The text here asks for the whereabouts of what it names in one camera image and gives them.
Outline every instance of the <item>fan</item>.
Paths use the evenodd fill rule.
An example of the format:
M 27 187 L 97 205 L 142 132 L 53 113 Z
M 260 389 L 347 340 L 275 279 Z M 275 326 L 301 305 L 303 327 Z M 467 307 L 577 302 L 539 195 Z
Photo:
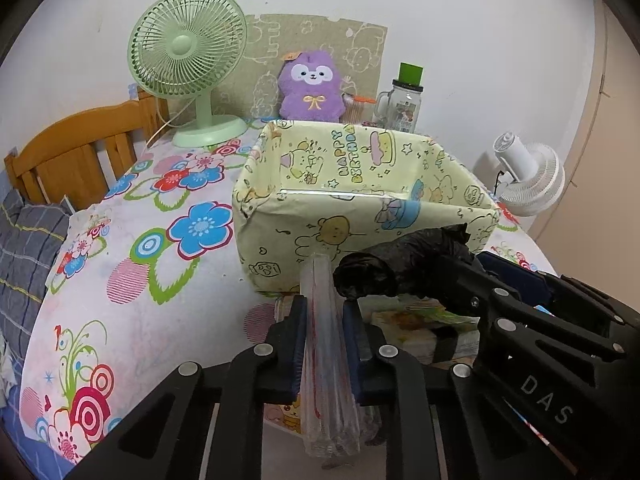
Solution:
M 524 145 L 517 135 L 507 132 L 495 139 L 494 152 L 514 178 L 499 193 L 500 201 L 514 215 L 536 215 L 560 198 L 564 167 L 549 146 Z
M 246 123 L 213 115 L 211 89 L 235 68 L 246 44 L 246 20 L 233 0 L 158 0 L 129 40 L 129 69 L 161 98 L 194 98 L 196 119 L 178 127 L 174 144 L 209 146 L 243 134 Z

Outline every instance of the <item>beige door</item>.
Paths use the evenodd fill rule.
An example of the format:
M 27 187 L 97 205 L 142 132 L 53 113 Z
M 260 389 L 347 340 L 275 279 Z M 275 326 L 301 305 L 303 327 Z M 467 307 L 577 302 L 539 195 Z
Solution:
M 604 17 L 602 84 L 590 132 L 536 241 L 558 272 L 640 311 L 640 56 L 609 9 Z

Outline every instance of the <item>blue bedsheet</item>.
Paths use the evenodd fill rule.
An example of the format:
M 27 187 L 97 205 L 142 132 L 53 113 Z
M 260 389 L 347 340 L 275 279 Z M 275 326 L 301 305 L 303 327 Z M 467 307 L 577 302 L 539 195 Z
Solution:
M 38 480 L 62 480 L 71 470 L 73 464 L 55 453 L 46 444 L 25 437 L 22 432 L 18 406 L 23 364 L 24 362 L 19 358 L 14 357 L 14 373 L 18 384 L 9 392 L 8 405 L 0 410 L 4 428 L 20 452 L 22 459 Z

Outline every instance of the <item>clear plastic bag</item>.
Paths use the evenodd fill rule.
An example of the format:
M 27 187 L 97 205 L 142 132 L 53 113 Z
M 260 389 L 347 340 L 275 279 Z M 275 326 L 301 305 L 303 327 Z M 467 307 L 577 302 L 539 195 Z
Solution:
M 379 427 L 374 410 L 360 408 L 351 393 L 331 261 L 313 254 L 300 272 L 300 293 L 308 301 L 302 370 L 301 424 L 306 453 L 330 458 L 354 455 Z

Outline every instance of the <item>green object on jar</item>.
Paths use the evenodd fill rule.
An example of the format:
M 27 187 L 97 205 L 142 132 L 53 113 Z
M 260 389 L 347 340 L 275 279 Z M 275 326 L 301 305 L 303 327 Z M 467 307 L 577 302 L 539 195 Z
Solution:
M 398 81 L 409 85 L 420 86 L 422 79 L 422 67 L 409 63 L 400 63 Z

